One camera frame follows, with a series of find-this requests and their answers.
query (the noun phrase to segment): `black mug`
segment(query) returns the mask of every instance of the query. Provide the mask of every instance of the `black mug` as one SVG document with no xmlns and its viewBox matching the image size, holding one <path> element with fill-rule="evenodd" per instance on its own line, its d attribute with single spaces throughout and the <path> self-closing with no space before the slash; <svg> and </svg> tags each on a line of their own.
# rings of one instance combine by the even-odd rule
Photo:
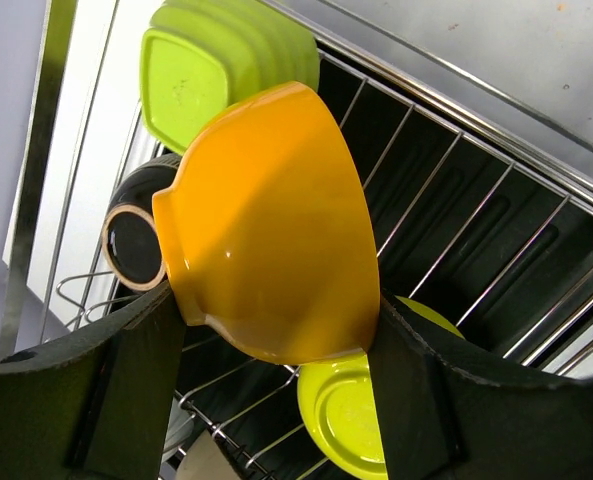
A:
<svg viewBox="0 0 593 480">
<path fill-rule="evenodd" d="M 116 189 L 102 229 L 102 247 L 110 268 L 126 287 L 146 292 L 165 278 L 152 214 L 152 196 L 169 187 L 180 165 L 175 153 L 134 170 Z"/>
</svg>

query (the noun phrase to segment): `orange bowl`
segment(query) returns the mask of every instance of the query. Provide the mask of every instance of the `orange bowl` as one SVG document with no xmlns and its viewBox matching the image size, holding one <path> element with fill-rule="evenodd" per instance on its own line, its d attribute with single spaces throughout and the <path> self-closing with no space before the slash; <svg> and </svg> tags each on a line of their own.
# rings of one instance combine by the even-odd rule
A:
<svg viewBox="0 0 593 480">
<path fill-rule="evenodd" d="M 309 87 L 281 85 L 214 119 L 153 210 L 188 325 L 272 363 L 371 345 L 380 290 L 369 214 L 343 136 Z"/>
</svg>

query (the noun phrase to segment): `yellow bowl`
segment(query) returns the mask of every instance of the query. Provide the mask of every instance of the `yellow bowl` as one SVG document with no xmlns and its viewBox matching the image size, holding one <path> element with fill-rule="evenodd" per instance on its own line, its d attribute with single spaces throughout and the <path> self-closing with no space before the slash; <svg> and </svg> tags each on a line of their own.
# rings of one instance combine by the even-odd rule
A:
<svg viewBox="0 0 593 480">
<path fill-rule="evenodd" d="M 291 82 L 228 109 L 153 198 L 185 322 L 272 363 L 367 351 L 379 309 L 376 247 L 345 140 Z"/>
<path fill-rule="evenodd" d="M 399 300 L 462 338 L 439 313 L 414 300 Z M 367 355 L 303 366 L 298 406 L 312 439 L 336 465 L 360 479 L 387 478 Z"/>
</svg>

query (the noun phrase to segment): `bowl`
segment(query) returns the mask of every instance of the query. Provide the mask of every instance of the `bowl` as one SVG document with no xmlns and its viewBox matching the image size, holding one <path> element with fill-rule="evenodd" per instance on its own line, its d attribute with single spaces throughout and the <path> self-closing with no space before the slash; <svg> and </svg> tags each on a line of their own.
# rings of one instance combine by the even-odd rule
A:
<svg viewBox="0 0 593 480">
<path fill-rule="evenodd" d="M 439 313 L 398 297 L 414 312 L 462 337 Z M 298 406 L 305 428 L 318 448 L 357 478 L 387 478 L 367 355 L 301 367 Z"/>
<path fill-rule="evenodd" d="M 371 345 L 380 291 L 369 213 L 345 140 L 309 87 L 290 82 L 220 115 L 153 207 L 188 325 L 277 364 Z"/>
<path fill-rule="evenodd" d="M 312 34 L 256 0 L 168 0 L 143 35 L 140 88 L 147 129 L 182 154 L 218 113 L 294 80 L 316 89 Z"/>
<path fill-rule="evenodd" d="M 145 163 L 121 182 L 109 202 L 101 230 L 103 253 L 121 283 L 134 291 L 151 290 L 165 277 L 152 195 L 172 184 L 179 164 L 174 153 Z"/>
</svg>

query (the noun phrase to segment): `green bowl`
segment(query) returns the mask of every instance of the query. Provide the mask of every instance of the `green bowl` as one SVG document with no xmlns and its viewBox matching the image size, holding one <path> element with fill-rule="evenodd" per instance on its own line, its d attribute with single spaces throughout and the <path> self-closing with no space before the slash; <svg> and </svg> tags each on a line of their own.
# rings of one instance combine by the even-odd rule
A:
<svg viewBox="0 0 593 480">
<path fill-rule="evenodd" d="M 183 154 L 228 106 L 288 81 L 318 88 L 311 33 L 256 0 L 168 0 L 141 48 L 145 126 Z"/>
</svg>

